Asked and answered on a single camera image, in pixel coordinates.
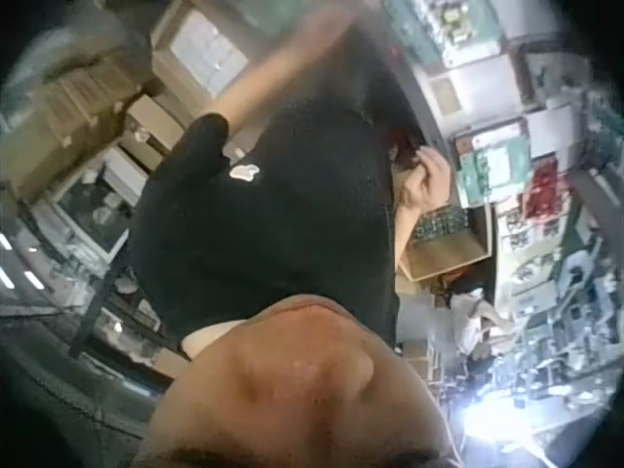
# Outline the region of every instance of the white paper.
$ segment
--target white paper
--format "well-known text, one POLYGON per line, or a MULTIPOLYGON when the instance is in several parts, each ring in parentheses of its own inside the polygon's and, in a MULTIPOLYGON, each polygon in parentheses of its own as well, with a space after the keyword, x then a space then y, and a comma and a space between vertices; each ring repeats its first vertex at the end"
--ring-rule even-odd
POLYGON ((509 182, 511 178, 511 165, 509 154, 505 148, 491 149, 486 153, 487 165, 489 166, 489 186, 497 187, 509 182))
POLYGON ((570 105, 526 116, 531 158, 562 151, 581 140, 580 117, 570 105))

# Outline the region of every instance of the cardboard box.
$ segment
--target cardboard box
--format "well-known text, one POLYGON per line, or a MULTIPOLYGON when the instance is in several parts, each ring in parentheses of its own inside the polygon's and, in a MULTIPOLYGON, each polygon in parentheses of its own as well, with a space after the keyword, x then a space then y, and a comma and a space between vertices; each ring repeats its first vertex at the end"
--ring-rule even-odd
POLYGON ((34 202, 79 159, 76 146, 63 148, 39 113, 34 113, 0 140, 1 178, 22 200, 34 202))
POLYGON ((410 281, 448 273, 492 255, 492 212, 489 204, 468 210, 470 231, 408 246, 399 262, 410 281))
POLYGON ((154 99, 142 96, 128 109, 120 144, 146 169, 154 171, 183 134, 184 129, 154 99))
POLYGON ((87 68, 87 73, 113 102, 113 112, 120 113, 140 93, 141 84, 135 83, 113 60, 103 59, 87 68))
POLYGON ((87 149, 98 149, 121 131, 121 118, 115 113, 112 98, 84 68, 74 69, 59 78, 60 85, 87 119, 87 149))
POLYGON ((82 151, 89 124, 60 82, 50 83, 35 90, 31 99, 37 112, 40 112, 48 122, 60 145, 64 148, 71 145, 75 150, 82 151))
MULTIPOLYGON (((255 33, 251 27, 246 26, 243 21, 225 14, 213 2, 174 0, 151 34, 152 68, 154 74, 172 90, 193 117, 200 116, 210 108, 210 104, 215 98, 215 94, 198 81, 198 75, 201 75, 202 70, 195 70, 195 74, 193 74, 181 61, 181 59, 186 59, 183 54, 190 54, 189 51, 192 48, 186 47, 178 50, 175 45, 180 28, 182 26, 187 27, 186 21, 191 16, 195 16, 196 19, 197 12, 215 26, 215 37, 229 41, 248 63, 262 57, 267 47, 267 41, 262 36, 255 33)), ((217 40, 211 39, 209 41, 205 37, 198 40, 203 42, 202 47, 199 47, 198 50, 206 51, 202 57, 205 60, 214 59, 218 61, 216 56, 211 56, 211 48, 215 47, 217 40)), ((219 54, 220 50, 215 49, 214 53, 219 54)))

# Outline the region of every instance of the hand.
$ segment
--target hand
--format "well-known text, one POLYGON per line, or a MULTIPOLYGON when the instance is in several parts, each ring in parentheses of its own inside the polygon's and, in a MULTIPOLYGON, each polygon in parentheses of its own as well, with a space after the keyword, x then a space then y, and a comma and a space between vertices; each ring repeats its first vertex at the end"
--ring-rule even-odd
POLYGON ((342 38, 353 22, 353 15, 339 5, 325 5, 299 23, 289 46, 300 59, 320 59, 342 38))
POLYGON ((419 164, 403 183, 401 205, 426 214, 449 202, 450 166, 438 151, 428 146, 421 146, 416 156, 419 164))

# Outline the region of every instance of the ceiling light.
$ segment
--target ceiling light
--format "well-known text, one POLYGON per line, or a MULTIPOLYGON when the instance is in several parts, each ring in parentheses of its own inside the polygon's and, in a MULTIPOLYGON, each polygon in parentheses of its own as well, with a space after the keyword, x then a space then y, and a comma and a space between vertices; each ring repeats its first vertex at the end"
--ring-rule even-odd
POLYGON ((14 290, 16 288, 16 285, 13 284, 13 281, 11 281, 11 278, 9 278, 9 275, 4 272, 2 267, 0 267, 0 281, 2 281, 4 286, 10 290, 14 290))
POLYGON ((553 396, 565 397, 570 394, 572 387, 569 385, 555 385, 548 389, 548 393, 553 396))
POLYGON ((594 400, 594 394, 592 392, 581 392, 578 394, 578 398, 581 400, 594 400))
POLYGON ((34 286, 36 289, 38 290, 45 289, 45 286, 43 286, 43 283, 39 281, 39 278, 37 278, 32 271, 24 271, 23 274, 26 275, 26 278, 28 278, 28 281, 32 283, 32 286, 34 286))
POLYGON ((0 244, 2 244, 2 247, 4 247, 7 251, 13 250, 13 247, 11 247, 11 243, 9 242, 9 239, 7 239, 7 236, 5 236, 2 233, 0 233, 0 244))

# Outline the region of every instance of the fluorescent light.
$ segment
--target fluorescent light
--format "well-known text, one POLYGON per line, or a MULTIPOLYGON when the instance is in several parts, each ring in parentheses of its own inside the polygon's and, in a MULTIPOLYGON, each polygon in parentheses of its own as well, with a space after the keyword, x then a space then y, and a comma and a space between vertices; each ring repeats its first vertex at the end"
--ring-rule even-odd
POLYGON ((548 389, 548 393, 553 396, 565 397, 572 391, 569 385, 555 385, 548 389))
POLYGON ((511 398, 483 400, 463 411, 466 435, 485 441, 520 442, 530 435, 526 415, 511 398))
POLYGON ((7 236, 2 233, 0 233, 0 244, 2 244, 2 247, 4 247, 7 251, 13 250, 13 247, 11 247, 11 243, 9 243, 9 239, 7 239, 7 236))
POLYGON ((11 281, 11 278, 9 278, 9 275, 4 272, 2 267, 0 267, 0 281, 2 281, 2 283, 4 283, 4 286, 9 288, 10 290, 14 290, 16 288, 16 285, 13 284, 13 281, 11 281))
POLYGON ((23 274, 26 275, 26 278, 28 278, 28 281, 32 283, 32 286, 34 286, 36 289, 38 290, 45 289, 45 286, 43 286, 43 283, 39 281, 39 278, 37 278, 32 271, 24 271, 23 274))
POLYGON ((581 400, 594 400, 594 394, 592 392, 581 392, 578 394, 578 398, 581 400))

